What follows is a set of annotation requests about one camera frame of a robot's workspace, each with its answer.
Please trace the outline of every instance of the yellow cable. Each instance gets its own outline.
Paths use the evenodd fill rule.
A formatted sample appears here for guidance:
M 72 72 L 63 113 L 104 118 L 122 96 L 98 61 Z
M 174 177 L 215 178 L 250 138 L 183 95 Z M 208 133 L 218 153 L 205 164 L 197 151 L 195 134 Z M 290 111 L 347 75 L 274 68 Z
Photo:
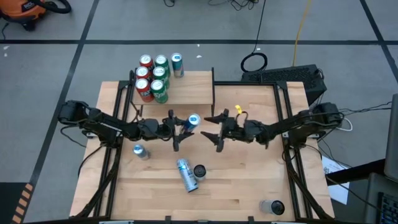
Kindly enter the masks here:
M 311 5 L 311 0 L 308 0 L 307 1 L 307 6 L 305 6 L 303 19 L 301 19 L 300 27 L 298 28 L 298 32 L 297 32 L 297 36 L 296 36 L 296 42 L 294 43 L 293 66 L 294 66 L 294 64 L 296 62 L 297 41 L 299 41 L 301 28 L 303 27 L 304 20 L 305 20 L 305 17 L 307 16 L 307 12 L 308 12 L 308 9 L 310 8 L 310 5 Z

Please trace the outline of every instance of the vacuum hose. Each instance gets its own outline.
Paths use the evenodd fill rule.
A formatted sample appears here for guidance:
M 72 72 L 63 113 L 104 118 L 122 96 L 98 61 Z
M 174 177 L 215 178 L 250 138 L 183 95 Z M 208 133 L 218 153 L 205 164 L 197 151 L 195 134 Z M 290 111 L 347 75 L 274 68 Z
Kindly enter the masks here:
M 70 7 L 70 4 L 67 0 L 59 0 L 65 6 L 65 8 L 58 8 L 56 4 L 45 3 L 45 2 L 42 2 L 41 0 L 28 0 L 28 1 L 44 8 L 44 9 L 47 9 L 49 11 L 56 12 L 56 13 L 67 14 L 72 10 L 72 8 Z

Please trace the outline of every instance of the orange shop vacuum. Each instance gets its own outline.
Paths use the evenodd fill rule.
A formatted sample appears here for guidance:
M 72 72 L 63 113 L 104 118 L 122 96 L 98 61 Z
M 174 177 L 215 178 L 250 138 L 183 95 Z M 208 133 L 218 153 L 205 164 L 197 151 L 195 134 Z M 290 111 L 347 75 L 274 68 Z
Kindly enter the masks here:
M 21 24 L 25 30 L 35 29 L 37 19 L 43 18 L 47 10 L 66 14 L 71 11 L 67 0 L 59 0 L 65 7 L 59 8 L 52 1 L 45 0 L 0 0 L 0 18 Z

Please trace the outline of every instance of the paper sheet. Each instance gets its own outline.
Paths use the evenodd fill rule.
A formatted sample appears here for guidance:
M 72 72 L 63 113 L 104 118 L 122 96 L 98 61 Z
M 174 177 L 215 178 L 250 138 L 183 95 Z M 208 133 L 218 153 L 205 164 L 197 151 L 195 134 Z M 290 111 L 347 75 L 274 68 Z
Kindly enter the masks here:
M 337 162 L 322 156 L 322 166 L 323 166 L 323 171 L 325 174 L 329 174 L 332 172 L 336 172 L 339 170 L 347 169 L 344 165 L 338 164 Z M 342 184 L 346 188 L 349 188 L 349 182 Z M 330 197 L 340 203 L 347 204 L 347 199 L 348 199 L 348 190 L 340 187 L 339 185 L 333 185 L 329 186 L 329 194 Z

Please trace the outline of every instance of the keyboard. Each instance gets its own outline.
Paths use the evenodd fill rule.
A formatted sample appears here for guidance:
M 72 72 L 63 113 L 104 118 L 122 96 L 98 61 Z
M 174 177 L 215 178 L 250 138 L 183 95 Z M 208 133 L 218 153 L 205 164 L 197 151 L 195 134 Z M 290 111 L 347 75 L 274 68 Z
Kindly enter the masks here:
M 398 198 L 379 192 L 377 207 L 382 212 L 378 212 L 376 223 L 398 224 Z
M 242 74 L 241 81 L 255 83 L 303 82 L 309 105 L 326 91 L 323 77 L 316 65 L 245 72 Z

